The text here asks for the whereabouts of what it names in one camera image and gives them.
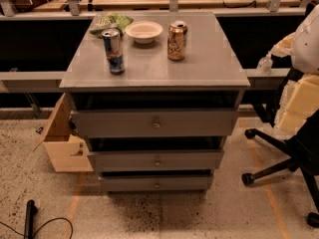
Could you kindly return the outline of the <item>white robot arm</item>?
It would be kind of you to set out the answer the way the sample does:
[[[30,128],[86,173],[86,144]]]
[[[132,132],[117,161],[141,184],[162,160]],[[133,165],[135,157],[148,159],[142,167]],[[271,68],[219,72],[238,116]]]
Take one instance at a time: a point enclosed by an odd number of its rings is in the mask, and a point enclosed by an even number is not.
[[[309,74],[319,74],[319,5],[298,26],[292,42],[292,66]]]

